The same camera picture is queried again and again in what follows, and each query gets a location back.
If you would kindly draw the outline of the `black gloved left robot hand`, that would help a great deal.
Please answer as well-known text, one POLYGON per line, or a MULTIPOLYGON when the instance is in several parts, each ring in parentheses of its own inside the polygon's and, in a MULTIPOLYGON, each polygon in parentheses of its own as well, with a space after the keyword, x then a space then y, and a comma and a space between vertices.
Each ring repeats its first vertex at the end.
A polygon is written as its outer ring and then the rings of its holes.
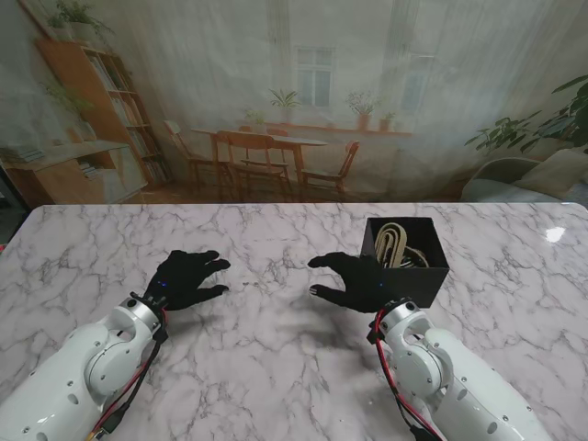
POLYGON ((203 288, 202 283, 231 266, 217 251, 187 253, 174 250, 157 267, 143 298, 166 311, 181 311, 215 299, 229 288, 215 285, 203 288))

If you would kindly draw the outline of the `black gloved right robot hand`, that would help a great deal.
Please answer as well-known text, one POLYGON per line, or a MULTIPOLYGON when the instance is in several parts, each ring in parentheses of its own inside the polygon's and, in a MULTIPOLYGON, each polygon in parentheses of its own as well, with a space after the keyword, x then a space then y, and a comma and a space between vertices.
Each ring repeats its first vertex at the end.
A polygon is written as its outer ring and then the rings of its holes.
POLYGON ((340 307, 362 313, 376 313, 399 298, 384 284, 383 268, 371 256, 333 252, 313 257, 310 268, 330 268, 344 282, 345 289, 310 286, 310 294, 340 307))

